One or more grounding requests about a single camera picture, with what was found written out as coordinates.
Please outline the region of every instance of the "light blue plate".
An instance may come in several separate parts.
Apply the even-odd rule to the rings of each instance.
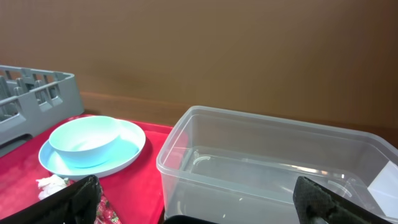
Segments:
[[[123,120],[118,121],[121,124],[121,140],[109,149],[114,152],[112,158],[107,162],[86,168],[68,166],[48,141],[40,149],[39,162],[48,171],[72,180],[80,180],[91,174],[105,177],[121,171],[137,159],[144,147],[146,137],[144,131],[136,124]]]

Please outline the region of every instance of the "brown wall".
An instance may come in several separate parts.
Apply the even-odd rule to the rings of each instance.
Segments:
[[[0,32],[0,63],[76,74],[89,111],[398,128],[396,0],[3,0]]]

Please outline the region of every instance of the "transparent storage bin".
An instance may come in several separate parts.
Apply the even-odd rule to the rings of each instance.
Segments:
[[[165,216],[215,223],[298,223],[308,177],[398,223],[397,149],[361,131],[194,106],[157,157]]]

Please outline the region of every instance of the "bowl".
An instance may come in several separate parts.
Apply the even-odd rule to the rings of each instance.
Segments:
[[[90,116],[59,126],[51,133],[49,143],[68,166],[93,167],[111,157],[119,132],[116,119]]]

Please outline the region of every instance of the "red tray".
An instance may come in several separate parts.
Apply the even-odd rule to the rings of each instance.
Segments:
[[[52,174],[39,163],[39,150],[68,118],[0,158],[0,219],[39,201],[37,179]],[[147,137],[139,157],[127,168],[99,181],[122,223],[156,224],[163,211],[163,191],[156,157],[172,127],[132,121]]]

